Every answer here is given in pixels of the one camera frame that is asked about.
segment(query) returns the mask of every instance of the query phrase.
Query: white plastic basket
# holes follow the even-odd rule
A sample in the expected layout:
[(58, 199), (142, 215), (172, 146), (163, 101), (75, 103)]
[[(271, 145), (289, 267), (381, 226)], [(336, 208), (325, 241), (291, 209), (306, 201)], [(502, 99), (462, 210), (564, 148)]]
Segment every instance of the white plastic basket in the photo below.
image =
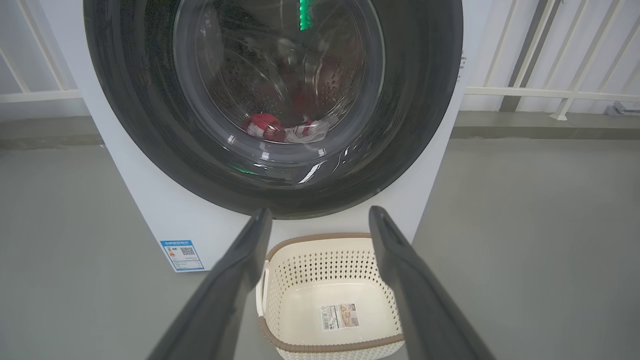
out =
[(313, 235), (269, 251), (256, 287), (262, 332), (285, 360), (373, 360), (404, 343), (371, 235)]

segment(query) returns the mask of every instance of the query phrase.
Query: product label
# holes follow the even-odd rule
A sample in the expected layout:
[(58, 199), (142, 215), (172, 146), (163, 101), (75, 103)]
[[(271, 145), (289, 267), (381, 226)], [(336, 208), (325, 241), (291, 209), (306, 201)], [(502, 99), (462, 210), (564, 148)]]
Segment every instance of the product label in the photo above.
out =
[(204, 270), (191, 240), (160, 241), (177, 271)]
[(320, 309), (322, 330), (332, 331), (360, 326), (356, 304), (327, 305)]

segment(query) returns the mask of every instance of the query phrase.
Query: front-loading washing machine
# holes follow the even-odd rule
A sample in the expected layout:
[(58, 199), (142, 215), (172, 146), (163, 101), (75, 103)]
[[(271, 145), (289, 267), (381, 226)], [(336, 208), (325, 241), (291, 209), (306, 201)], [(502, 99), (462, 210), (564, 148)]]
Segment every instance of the front-loading washing machine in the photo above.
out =
[(210, 269), (249, 214), (269, 246), (412, 239), (490, 0), (59, 0), (44, 12), (175, 271)]

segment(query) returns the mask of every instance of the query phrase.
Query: door glass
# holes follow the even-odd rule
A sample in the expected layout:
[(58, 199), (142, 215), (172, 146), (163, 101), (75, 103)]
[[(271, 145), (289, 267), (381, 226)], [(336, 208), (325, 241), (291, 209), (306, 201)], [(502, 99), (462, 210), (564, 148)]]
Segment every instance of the door glass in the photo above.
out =
[(183, 0), (174, 34), (179, 81), (201, 125), (249, 156), (341, 148), (382, 85), (368, 1)]

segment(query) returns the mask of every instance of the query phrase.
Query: gray floor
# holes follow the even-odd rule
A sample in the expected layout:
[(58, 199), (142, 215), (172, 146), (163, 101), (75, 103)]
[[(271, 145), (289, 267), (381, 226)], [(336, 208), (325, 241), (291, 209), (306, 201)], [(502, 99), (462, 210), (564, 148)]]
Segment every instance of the gray floor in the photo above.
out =
[[(639, 158), (450, 143), (414, 244), (498, 359), (640, 353)], [(0, 246), (7, 360), (144, 359), (204, 277), (171, 270), (102, 147), (0, 152)], [(236, 359), (278, 359), (245, 315)]]

